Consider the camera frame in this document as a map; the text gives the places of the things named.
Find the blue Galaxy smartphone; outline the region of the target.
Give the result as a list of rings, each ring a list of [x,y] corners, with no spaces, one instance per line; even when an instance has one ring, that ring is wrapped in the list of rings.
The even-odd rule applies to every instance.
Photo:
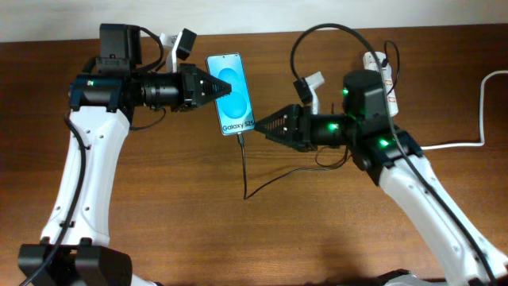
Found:
[[[231,92],[215,100],[220,126],[224,136],[253,130],[256,124],[244,63],[240,53],[211,55],[206,58],[208,72],[231,85]]]

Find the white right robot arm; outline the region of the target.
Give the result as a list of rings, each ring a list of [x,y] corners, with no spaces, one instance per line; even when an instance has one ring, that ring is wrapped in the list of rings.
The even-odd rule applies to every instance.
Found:
[[[406,213],[450,285],[505,285],[507,256],[471,223],[443,188],[418,143],[393,123],[382,76],[359,70],[343,80],[343,113],[298,104],[260,120],[256,131],[299,152],[346,147],[356,167]]]

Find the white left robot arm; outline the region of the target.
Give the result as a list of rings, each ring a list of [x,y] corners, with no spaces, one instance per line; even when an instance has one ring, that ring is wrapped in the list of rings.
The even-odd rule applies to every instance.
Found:
[[[17,258],[32,285],[143,285],[126,253],[110,248],[109,211],[118,158],[139,106],[185,112],[227,95],[231,86],[187,62],[196,34],[158,35],[159,57],[143,64],[146,28],[103,24],[100,51],[69,88],[70,141],[60,189],[36,244]]]

